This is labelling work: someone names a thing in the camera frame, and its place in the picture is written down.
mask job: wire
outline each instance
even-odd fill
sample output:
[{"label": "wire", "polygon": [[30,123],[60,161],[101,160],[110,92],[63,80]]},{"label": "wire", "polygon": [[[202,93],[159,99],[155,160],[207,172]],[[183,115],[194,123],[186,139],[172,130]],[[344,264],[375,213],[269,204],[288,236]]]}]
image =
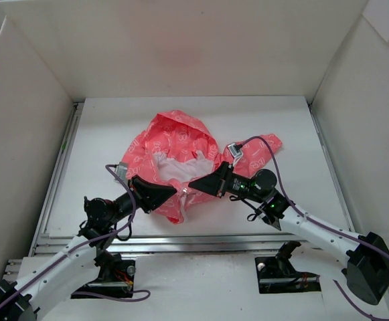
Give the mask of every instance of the wire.
[{"label": "wire", "polygon": [[234,196],[234,195],[231,195],[230,196],[230,200],[231,202],[235,202],[235,201],[242,201],[243,203],[245,203],[246,205],[248,205],[251,209],[254,210],[254,213],[253,214],[250,214],[246,217],[246,219],[249,221],[249,222],[253,222],[255,221],[255,219],[260,215],[260,214],[257,214],[256,212],[258,211],[258,209],[252,205],[251,203],[249,203],[246,199],[243,199],[243,198],[240,198],[240,197],[237,197],[237,196]]},{"label": "wire", "polygon": [[121,242],[126,242],[128,241],[130,238],[132,238],[132,225],[130,224],[129,225],[129,234],[123,239],[121,236],[119,236],[118,234],[115,235],[115,238],[118,239],[119,241]]},{"label": "wire", "polygon": [[146,293],[147,295],[144,296],[143,298],[138,298],[138,299],[124,299],[124,298],[114,298],[112,296],[105,296],[104,294],[99,294],[99,293],[83,292],[83,291],[74,292],[73,294],[78,295],[78,296],[92,296],[93,298],[107,299],[107,300],[111,300],[111,301],[126,302],[126,303],[142,302],[151,296],[151,291],[149,291],[149,290],[136,290],[136,291],[130,291],[128,293],[130,293],[130,294]]},{"label": "wire", "polygon": [[[281,178],[281,173],[279,171],[279,166],[277,164],[277,161],[276,161],[276,157],[275,157],[275,154],[272,150],[272,148],[270,147],[270,145],[268,144],[268,142],[261,136],[253,136],[247,140],[245,140],[242,144],[238,145],[237,147],[243,147],[245,144],[247,144],[248,142],[250,142],[251,140],[254,140],[254,139],[259,139],[261,140],[263,143],[265,143],[266,147],[268,148],[268,151],[270,152],[270,155],[272,156],[272,160],[273,160],[273,163],[275,164],[275,169],[276,169],[276,175],[277,175],[277,179],[278,179],[278,182],[279,182],[279,186],[281,187],[281,191],[282,191],[282,194],[285,196],[285,198],[287,199],[289,205],[294,209],[294,211],[297,212],[297,214],[299,214],[301,217],[304,217],[305,214],[300,211],[296,206],[295,204],[289,199],[288,195],[287,195],[287,192],[285,191],[285,189],[283,188],[283,184],[282,184],[282,178]],[[313,224],[316,224],[317,226],[319,227],[322,227],[323,229],[326,229],[327,231],[329,232],[332,232],[334,234],[337,234],[337,235],[340,235],[342,237],[345,237],[346,239],[350,239],[351,241],[354,241],[356,243],[359,243],[359,244],[362,244],[364,245],[365,247],[368,247],[369,249],[372,249],[373,251],[379,253],[381,256],[385,257],[388,261],[389,261],[389,254],[387,254],[385,251],[382,251],[381,249],[379,249],[378,247],[375,247],[374,245],[371,245],[361,239],[357,239],[356,237],[353,237],[351,235],[347,235],[345,233],[342,233],[341,231],[338,231],[336,229],[333,229],[332,227],[328,227],[318,221],[316,221],[315,219],[312,219],[311,217],[307,217],[307,220],[312,222]],[[341,294],[343,294],[344,298],[350,303],[350,305],[352,307],[355,308],[355,310],[357,310],[360,314],[362,314],[363,316],[365,316],[366,318],[369,318],[373,321],[389,321],[389,319],[383,319],[383,318],[377,318],[371,314],[368,314],[366,312],[364,312],[363,310],[361,310],[350,298],[349,296],[344,292],[343,288],[340,286],[340,284],[335,281],[335,284],[337,285],[338,289],[340,290]]]},{"label": "wire", "polygon": [[[94,239],[89,239],[88,241],[82,242],[82,243],[78,244],[77,246],[74,246],[72,249],[70,249],[68,251],[69,254],[74,253],[77,249],[79,249],[80,247],[82,247],[84,245],[87,245],[89,243],[100,241],[101,239],[105,239],[107,237],[113,237],[113,236],[117,235],[118,233],[120,233],[121,231],[123,231],[124,229],[126,229],[133,222],[133,219],[135,218],[135,213],[136,213],[135,197],[133,196],[133,193],[129,189],[127,184],[117,174],[115,174],[114,171],[111,169],[111,168],[116,168],[116,166],[117,165],[106,165],[105,168],[124,187],[124,189],[126,190],[127,194],[129,194],[130,200],[132,202],[132,213],[129,216],[129,219],[127,220],[127,223],[124,224],[121,228],[119,228],[119,229],[117,229],[115,231],[112,231],[111,233],[108,233],[106,235],[102,235],[102,236],[99,236],[99,237],[95,237]],[[68,257],[67,255],[63,255],[62,257],[59,257],[55,262],[51,263],[42,272],[38,273],[32,280],[30,280],[28,283],[26,283],[24,286],[22,286],[16,292],[14,292],[12,295],[10,295],[10,297],[8,297],[6,300],[2,301],[2,303],[0,303],[0,310],[4,306],[6,306],[8,303],[13,301],[20,293],[22,293],[23,291],[28,289],[28,287],[30,287],[33,284],[35,284],[40,278],[42,278],[48,272],[50,272],[52,269],[54,269],[57,265],[59,265],[67,257]],[[151,295],[151,293],[149,292],[149,295],[145,296],[145,298],[143,298],[143,300],[146,300],[147,298],[149,298],[150,295]]]}]

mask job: white table surface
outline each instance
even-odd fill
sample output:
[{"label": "white table surface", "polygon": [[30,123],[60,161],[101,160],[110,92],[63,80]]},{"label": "white table surface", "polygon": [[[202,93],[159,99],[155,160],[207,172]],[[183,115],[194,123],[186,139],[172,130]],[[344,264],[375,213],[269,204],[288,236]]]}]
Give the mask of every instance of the white table surface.
[{"label": "white table surface", "polygon": [[[118,163],[131,141],[157,112],[180,109],[208,127],[222,151],[235,141],[275,133],[283,142],[277,153],[290,197],[304,209],[347,228],[321,144],[304,97],[89,98],[82,111],[66,173],[54,200],[46,232],[50,237],[77,234],[85,220],[83,197],[115,199],[124,190],[104,169]],[[272,169],[269,162],[266,168]],[[152,235],[234,235],[278,233],[241,202],[216,199],[187,211],[188,222],[173,225],[160,215],[137,211],[133,233]]]},{"label": "white table surface", "polygon": [[[23,259],[19,277],[46,257]],[[58,304],[44,321],[365,321],[343,298],[331,280],[321,278],[321,292],[259,294],[254,256],[150,255],[136,261],[135,289],[148,289],[151,297],[139,303],[99,299],[67,300]],[[384,300],[365,311],[389,318]]]}]

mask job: printed pattern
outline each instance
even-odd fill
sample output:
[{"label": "printed pattern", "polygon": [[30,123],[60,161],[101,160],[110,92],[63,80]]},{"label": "printed pattern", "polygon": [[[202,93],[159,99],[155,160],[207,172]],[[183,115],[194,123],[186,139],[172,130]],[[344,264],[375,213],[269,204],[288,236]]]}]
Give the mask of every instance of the printed pattern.
[{"label": "printed pattern", "polygon": [[[273,152],[282,147],[282,142],[276,135],[261,136],[270,144]],[[128,179],[139,175],[149,182],[172,185],[177,189],[176,195],[155,210],[156,213],[166,216],[174,224],[183,223],[184,220],[181,214],[182,197],[187,197],[183,206],[185,210],[192,205],[210,201],[214,197],[190,189],[189,182],[179,182],[176,179],[162,181],[153,155],[157,152],[163,152],[167,158],[174,158],[178,162],[184,163],[197,158],[198,150],[207,159],[214,162],[213,171],[223,161],[233,163],[228,149],[225,148],[224,152],[220,153],[215,139],[200,120],[181,110],[172,110],[158,113],[148,128],[132,141],[122,159],[124,163],[128,164],[126,175]],[[250,141],[244,146],[243,153],[244,155],[234,168],[234,172],[245,177],[251,177],[271,159],[270,152],[261,140]]]}]

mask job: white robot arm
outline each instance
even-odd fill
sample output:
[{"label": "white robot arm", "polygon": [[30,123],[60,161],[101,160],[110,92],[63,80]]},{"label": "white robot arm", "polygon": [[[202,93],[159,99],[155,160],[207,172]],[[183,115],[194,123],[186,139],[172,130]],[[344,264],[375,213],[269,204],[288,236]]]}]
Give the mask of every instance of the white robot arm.
[{"label": "white robot arm", "polygon": [[[383,239],[373,233],[364,237],[344,231],[310,215],[282,196],[275,189],[276,183],[275,174],[269,170],[259,170],[248,179],[233,174],[233,166],[223,162],[215,172],[192,181],[189,187],[217,197],[229,192],[235,195],[230,197],[232,201],[260,203],[249,217],[298,235],[323,250],[289,242],[278,252],[278,260],[298,272],[345,282],[361,300],[378,304],[389,287],[389,260],[362,244],[389,255]],[[151,184],[139,177],[131,179],[129,186],[131,193],[115,201],[85,199],[87,224],[71,243],[32,275],[14,284],[0,282],[0,320],[41,320],[55,305],[98,277],[103,257],[108,254],[106,248],[116,237],[116,222],[139,207],[149,213],[176,193],[173,187]]]}]

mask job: purple cable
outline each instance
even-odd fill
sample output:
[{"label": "purple cable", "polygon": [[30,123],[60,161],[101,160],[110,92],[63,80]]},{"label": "purple cable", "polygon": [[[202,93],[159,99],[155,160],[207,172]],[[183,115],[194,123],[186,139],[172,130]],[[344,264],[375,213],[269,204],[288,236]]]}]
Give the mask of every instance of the purple cable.
[{"label": "purple cable", "polygon": [[91,292],[83,292],[83,291],[74,292],[74,294],[77,294],[79,296],[92,296],[92,297],[99,298],[99,299],[107,299],[107,300],[111,300],[111,301],[127,302],[127,303],[129,303],[129,302],[142,302],[151,296],[151,292],[149,290],[137,290],[137,291],[131,291],[129,293],[132,293],[132,294],[146,293],[147,295],[144,296],[143,298],[139,298],[139,299],[123,299],[123,298],[113,298],[112,296],[104,296],[103,294],[99,294],[99,293],[91,293]]},{"label": "purple cable", "polygon": [[[116,167],[116,165],[106,165],[105,168],[107,169],[108,172],[111,173],[111,175],[125,188],[127,194],[129,194],[129,197],[130,197],[130,200],[132,201],[132,213],[131,215],[129,216],[129,219],[127,220],[127,223],[124,224],[121,228],[109,233],[109,234],[106,234],[106,235],[102,235],[102,236],[99,236],[99,237],[95,237],[94,239],[89,239],[88,241],[85,241],[83,243],[80,243],[78,244],[77,246],[74,246],[72,249],[70,249],[68,251],[69,254],[71,253],[74,253],[74,251],[76,251],[77,249],[79,249],[80,247],[86,245],[86,244],[89,244],[89,243],[92,243],[92,242],[95,242],[95,241],[100,241],[101,239],[105,239],[107,237],[112,237],[114,235],[117,235],[118,233],[120,233],[122,230],[126,229],[132,222],[133,222],[133,219],[135,218],[135,213],[136,213],[136,201],[135,201],[135,197],[133,196],[133,193],[132,191],[129,189],[129,187],[127,186],[127,184],[117,175],[114,173],[114,171],[111,169],[113,167]],[[34,277],[32,280],[30,280],[28,283],[26,283],[26,285],[22,286],[18,291],[14,292],[12,295],[10,295],[10,297],[8,297],[8,299],[2,301],[2,303],[0,303],[0,309],[2,309],[4,306],[6,306],[8,303],[10,303],[12,300],[14,300],[20,293],[22,293],[24,290],[26,290],[28,287],[30,287],[32,284],[36,283],[41,277],[43,277],[44,275],[46,275],[49,271],[51,271],[52,269],[54,269],[58,264],[60,264],[64,259],[66,259],[67,256],[62,256],[62,257],[59,257],[59,259],[57,259],[55,262],[53,262],[52,264],[50,264],[50,266],[48,266],[43,272],[39,273],[36,277]],[[136,299],[136,300],[146,300],[147,298],[149,297],[149,295],[145,296],[145,298],[142,298],[142,299]]]},{"label": "purple cable", "polygon": [[[254,139],[260,139],[262,140],[263,143],[265,143],[265,145],[267,146],[268,148],[268,151],[270,152],[270,155],[272,156],[272,159],[273,159],[273,163],[275,164],[275,169],[276,169],[276,175],[277,175],[277,179],[278,179],[278,182],[279,182],[279,186],[281,187],[281,190],[282,190],[282,194],[285,196],[285,198],[287,199],[289,205],[294,209],[294,211],[296,211],[300,216],[304,217],[304,213],[302,211],[300,211],[296,206],[295,204],[289,199],[288,195],[287,195],[287,192],[285,191],[285,189],[283,188],[283,184],[282,184],[282,178],[281,178],[281,173],[279,171],[279,167],[277,165],[277,161],[276,161],[276,158],[275,158],[275,154],[272,150],[272,148],[270,147],[270,145],[268,144],[268,142],[261,136],[253,136],[247,140],[245,140],[243,143],[242,143],[242,146],[247,144],[248,142],[250,142],[251,140],[254,140]],[[382,251],[381,249],[375,247],[374,245],[371,245],[365,241],[362,241],[361,239],[357,239],[356,237],[353,237],[351,235],[347,235],[345,233],[342,233],[341,231],[338,231],[336,229],[333,229],[331,227],[328,227],[310,217],[307,217],[307,220],[312,222],[313,224],[316,224],[317,226],[319,227],[322,227],[323,229],[326,229],[327,231],[330,231],[334,234],[337,234],[337,235],[340,235],[342,237],[345,237],[346,239],[350,239],[351,241],[354,241],[356,243],[359,243],[359,244],[362,244],[366,247],[368,247],[369,249],[372,249],[373,251],[379,253],[381,256],[385,257],[386,259],[389,260],[389,254],[387,254],[385,251]],[[389,321],[389,319],[383,319],[383,318],[377,318],[375,316],[372,316],[371,314],[368,314],[366,312],[364,312],[363,310],[361,310],[350,298],[349,296],[344,292],[343,288],[341,287],[341,285],[335,281],[335,284],[336,286],[338,287],[338,289],[340,290],[341,294],[343,294],[344,298],[350,303],[351,306],[353,306],[355,308],[355,310],[357,310],[360,314],[362,314],[363,316],[365,316],[366,318],[369,318],[373,321]]]}]

